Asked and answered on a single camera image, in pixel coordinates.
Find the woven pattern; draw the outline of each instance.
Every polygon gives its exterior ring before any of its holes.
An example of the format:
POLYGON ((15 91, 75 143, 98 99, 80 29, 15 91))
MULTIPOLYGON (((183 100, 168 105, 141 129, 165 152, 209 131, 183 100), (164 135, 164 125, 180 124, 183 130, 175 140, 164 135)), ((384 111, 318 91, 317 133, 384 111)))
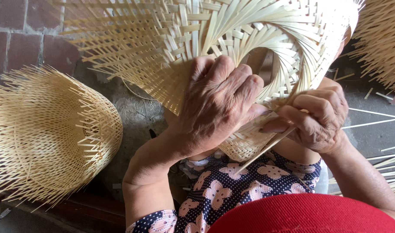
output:
MULTIPOLYGON (((225 54, 238 65, 252 49, 272 50, 273 80, 257 103, 273 109, 316 88, 359 8, 353 0, 80 0, 56 5, 77 18, 64 22, 69 30, 63 34, 77 37, 71 43, 86 52, 83 61, 141 87, 175 114, 196 56, 225 54), (90 16, 81 18, 81 12, 90 16)), ((273 137, 258 133, 268 118, 244 125, 220 148, 237 161, 256 155, 273 137)))
POLYGON ((23 68, 0 85, 0 192, 55 205, 117 153, 122 123, 107 98, 51 69, 23 68))
POLYGON ((360 40, 350 57, 364 61, 361 77, 395 91, 395 0, 366 0, 354 38, 360 40))

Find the red fabric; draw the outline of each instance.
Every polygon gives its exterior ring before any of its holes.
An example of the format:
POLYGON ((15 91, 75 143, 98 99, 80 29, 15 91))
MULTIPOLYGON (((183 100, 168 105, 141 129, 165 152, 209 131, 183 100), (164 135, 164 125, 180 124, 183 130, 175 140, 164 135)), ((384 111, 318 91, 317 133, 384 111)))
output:
POLYGON ((221 216, 208 233, 395 233, 395 220, 350 198, 323 194, 267 197, 221 216))

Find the hand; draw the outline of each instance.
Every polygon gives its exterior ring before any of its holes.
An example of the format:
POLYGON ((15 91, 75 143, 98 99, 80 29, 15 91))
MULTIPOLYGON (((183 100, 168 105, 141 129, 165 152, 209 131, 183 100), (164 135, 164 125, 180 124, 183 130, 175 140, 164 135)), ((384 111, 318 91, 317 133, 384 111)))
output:
POLYGON ((211 150, 248 121, 270 111, 254 104, 263 88, 261 77, 247 65, 235 69, 233 60, 220 56, 193 59, 183 108, 169 125, 184 157, 211 150))
POLYGON ((319 154, 336 151, 344 142, 341 126, 348 114, 348 104, 340 86, 301 93, 277 114, 280 118, 264 125, 262 132, 280 133, 294 125, 296 129, 288 138, 319 154))

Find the elderly hand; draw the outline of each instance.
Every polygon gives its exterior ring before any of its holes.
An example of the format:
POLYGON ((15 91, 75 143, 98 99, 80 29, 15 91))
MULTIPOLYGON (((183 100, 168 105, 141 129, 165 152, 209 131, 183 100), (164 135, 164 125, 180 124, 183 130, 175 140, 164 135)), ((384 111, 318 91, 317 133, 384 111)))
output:
POLYGON ((247 65, 235 69, 233 60, 220 56, 193 59, 183 108, 168 131, 182 144, 184 157, 211 150, 248 121, 269 113, 255 98, 264 86, 247 65))
POLYGON ((277 114, 280 118, 264 125, 262 132, 280 133, 295 125, 288 138, 301 146, 319 154, 332 153, 342 146, 345 133, 341 126, 348 114, 348 104, 340 86, 306 91, 277 114))

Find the woman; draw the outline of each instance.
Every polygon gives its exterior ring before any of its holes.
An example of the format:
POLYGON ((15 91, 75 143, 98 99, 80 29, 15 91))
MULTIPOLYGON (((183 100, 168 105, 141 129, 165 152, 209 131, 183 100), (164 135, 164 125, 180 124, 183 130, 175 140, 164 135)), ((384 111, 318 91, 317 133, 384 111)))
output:
POLYGON ((216 61, 209 56, 194 59, 179 117, 140 147, 129 164, 123 180, 127 232, 206 232, 236 206, 278 194, 311 193, 321 158, 344 197, 395 219, 395 196, 388 184, 340 129, 348 105, 335 83, 306 91, 282 107, 277 112, 280 118, 262 132, 283 132, 293 124, 296 130, 288 135, 290 140, 239 174, 240 164, 209 156, 246 122, 270 112, 254 104, 262 79, 247 65, 234 67, 228 56, 216 61), (199 176, 192 179, 193 189, 176 213, 167 173, 183 159, 188 159, 184 167, 199 176))

